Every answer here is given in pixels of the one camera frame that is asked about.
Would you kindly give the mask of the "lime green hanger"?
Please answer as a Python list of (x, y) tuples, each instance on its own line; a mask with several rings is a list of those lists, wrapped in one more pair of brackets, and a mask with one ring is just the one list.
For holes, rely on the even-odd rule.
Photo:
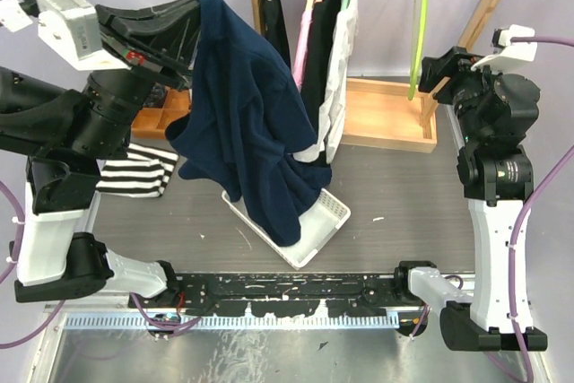
[(425, 40), (428, 0), (413, 0), (413, 40), (409, 73), (408, 100), (413, 100), (422, 68), (422, 54)]

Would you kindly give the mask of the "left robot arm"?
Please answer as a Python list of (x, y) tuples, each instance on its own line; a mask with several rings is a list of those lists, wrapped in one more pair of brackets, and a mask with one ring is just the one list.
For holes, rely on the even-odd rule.
[(128, 292), (171, 307), (179, 283), (170, 263), (122, 257), (76, 225), (91, 208), (100, 162), (126, 156), (131, 126), (152, 87), (190, 87), (200, 2), (127, 10), (87, 0), (2, 1), (3, 28), (31, 24), (88, 78), (77, 91), (1, 72), (1, 147), (27, 159), (22, 238), (12, 247), (15, 298), (31, 303)]

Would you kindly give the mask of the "white t shirt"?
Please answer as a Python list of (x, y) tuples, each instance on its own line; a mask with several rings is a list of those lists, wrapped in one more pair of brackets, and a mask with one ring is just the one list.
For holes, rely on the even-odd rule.
[(358, 31), (359, 0), (342, 0), (337, 14), (333, 47), (329, 58), (325, 100), (319, 108), (319, 136), (306, 150), (294, 154), (300, 162), (329, 164), (341, 143), (346, 114), (346, 84), (349, 59)]

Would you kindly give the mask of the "navy blue t shirt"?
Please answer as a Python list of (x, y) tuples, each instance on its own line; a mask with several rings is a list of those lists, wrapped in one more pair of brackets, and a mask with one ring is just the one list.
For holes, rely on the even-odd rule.
[(185, 180), (209, 179), (280, 247), (300, 240), (300, 216), (332, 180), (327, 166), (296, 161), (314, 144), (291, 71), (224, 0), (199, 0), (200, 38), (191, 110), (165, 131)]

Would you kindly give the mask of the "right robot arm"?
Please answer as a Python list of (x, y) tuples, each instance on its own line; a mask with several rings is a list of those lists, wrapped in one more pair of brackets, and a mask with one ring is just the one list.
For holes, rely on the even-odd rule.
[(454, 110), (462, 133), (457, 172), (474, 226), (474, 296), (455, 295), (436, 268), (421, 261), (397, 267), (393, 293), (405, 306), (425, 300), (433, 307), (454, 351), (538, 352), (548, 339), (529, 310), (519, 241), (535, 196), (533, 167), (521, 143), (538, 118), (540, 91), (515, 74), (519, 65), (534, 60), (537, 45), (528, 28), (513, 26), (499, 33), (496, 46), (487, 57), (462, 47), (424, 57), (418, 84)]

